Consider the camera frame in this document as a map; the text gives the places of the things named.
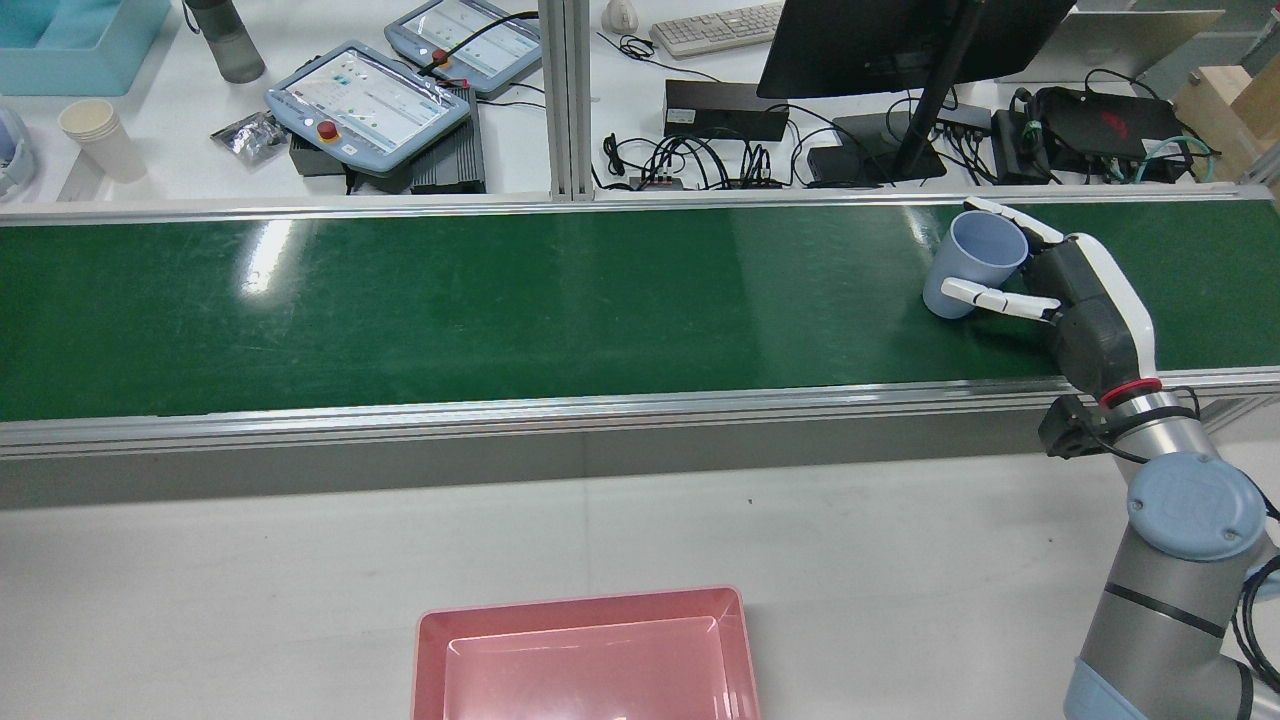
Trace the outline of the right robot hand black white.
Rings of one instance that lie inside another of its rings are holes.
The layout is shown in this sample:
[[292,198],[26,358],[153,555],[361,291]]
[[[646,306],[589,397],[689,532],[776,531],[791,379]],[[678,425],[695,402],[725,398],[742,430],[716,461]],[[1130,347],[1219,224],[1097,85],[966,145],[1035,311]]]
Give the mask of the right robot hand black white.
[[1164,388],[1155,324],[1111,252],[987,199],[963,201],[927,273],[938,318],[975,309],[1044,323],[1065,379],[1103,407]]

